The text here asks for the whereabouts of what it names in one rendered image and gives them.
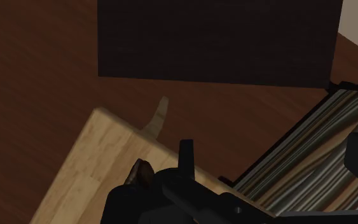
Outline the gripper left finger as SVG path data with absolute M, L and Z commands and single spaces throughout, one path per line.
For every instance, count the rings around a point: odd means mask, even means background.
M 272 224 L 273 218 L 232 193 L 195 180 L 193 140 L 179 143 L 177 167 L 155 172 L 150 188 L 122 184 L 106 199 L 100 224 Z

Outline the small brown object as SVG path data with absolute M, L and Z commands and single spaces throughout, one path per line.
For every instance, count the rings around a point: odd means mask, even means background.
M 127 176 L 125 185 L 137 185 L 144 189 L 151 187 L 155 172 L 151 164 L 138 158 Z

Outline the black-framed striped furniture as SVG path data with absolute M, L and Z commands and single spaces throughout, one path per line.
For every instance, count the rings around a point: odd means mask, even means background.
M 347 136 L 358 132 L 358 85 L 327 92 L 237 180 L 219 180 L 277 216 L 358 210 L 358 178 L 344 165 Z

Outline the light wooden table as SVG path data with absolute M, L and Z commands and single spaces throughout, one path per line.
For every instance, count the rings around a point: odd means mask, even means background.
M 104 108 L 94 109 L 29 224 L 100 224 L 108 193 L 124 183 L 138 158 L 155 172 L 177 167 L 177 153 L 156 141 L 168 105 L 168 98 L 162 97 L 142 130 Z M 234 219 L 230 224 L 270 224 L 274 218 L 197 166 L 195 180 L 218 195 L 235 196 L 233 206 L 223 207 Z M 139 224 L 179 224 L 185 219 L 177 209 L 168 205 L 146 212 Z

